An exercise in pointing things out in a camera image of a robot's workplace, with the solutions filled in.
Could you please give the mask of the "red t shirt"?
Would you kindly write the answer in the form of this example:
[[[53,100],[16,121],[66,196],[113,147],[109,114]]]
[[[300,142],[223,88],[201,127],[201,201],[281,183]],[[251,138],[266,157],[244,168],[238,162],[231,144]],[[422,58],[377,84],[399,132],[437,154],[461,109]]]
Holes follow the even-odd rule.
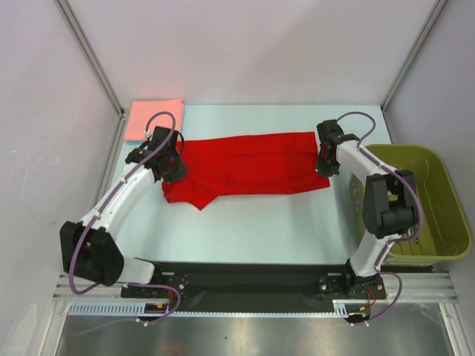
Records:
[[[189,140],[177,147],[189,171],[177,182],[162,184],[169,203],[203,210],[218,197],[299,194],[330,186],[315,169],[313,132]]]

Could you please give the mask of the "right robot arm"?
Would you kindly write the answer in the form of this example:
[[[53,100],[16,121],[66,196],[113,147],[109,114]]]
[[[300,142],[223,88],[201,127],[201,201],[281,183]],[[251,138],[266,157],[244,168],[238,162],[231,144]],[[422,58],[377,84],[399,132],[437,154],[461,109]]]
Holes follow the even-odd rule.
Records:
[[[320,148],[316,171],[323,177],[339,174],[344,166],[364,187],[361,204],[364,234],[355,254],[346,262],[341,290],[360,297],[376,284],[381,265],[394,243],[407,240],[406,233],[422,229],[423,209],[416,194],[412,171],[397,170],[372,154],[362,139],[345,133],[337,119],[317,125]]]

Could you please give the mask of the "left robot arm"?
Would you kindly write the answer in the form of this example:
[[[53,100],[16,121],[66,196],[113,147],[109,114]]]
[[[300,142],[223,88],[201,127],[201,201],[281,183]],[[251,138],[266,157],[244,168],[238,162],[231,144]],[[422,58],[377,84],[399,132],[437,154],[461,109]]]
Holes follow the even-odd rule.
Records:
[[[74,293],[76,277],[93,285],[137,284],[146,295],[158,295],[164,279],[147,260],[126,257],[116,244],[123,223],[140,198],[158,182],[182,180],[188,172],[181,153],[181,132],[156,127],[151,137],[129,152],[118,180],[79,222],[60,229],[62,265]]]

